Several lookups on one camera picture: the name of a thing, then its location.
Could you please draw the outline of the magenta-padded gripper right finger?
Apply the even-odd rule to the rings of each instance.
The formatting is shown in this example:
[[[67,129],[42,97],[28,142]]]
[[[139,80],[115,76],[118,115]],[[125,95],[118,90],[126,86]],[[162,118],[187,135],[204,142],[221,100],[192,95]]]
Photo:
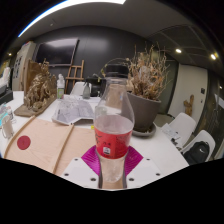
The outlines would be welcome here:
[[[124,161],[124,189],[140,188],[162,177],[162,172],[151,158],[143,157],[133,147],[128,148]]]

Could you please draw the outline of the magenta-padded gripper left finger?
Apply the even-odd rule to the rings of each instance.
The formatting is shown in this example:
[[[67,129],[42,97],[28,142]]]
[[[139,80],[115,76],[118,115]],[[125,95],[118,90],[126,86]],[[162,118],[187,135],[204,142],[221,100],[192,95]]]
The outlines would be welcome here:
[[[100,175],[100,160],[96,146],[92,146],[81,157],[73,158],[61,177],[84,188],[99,189]]]

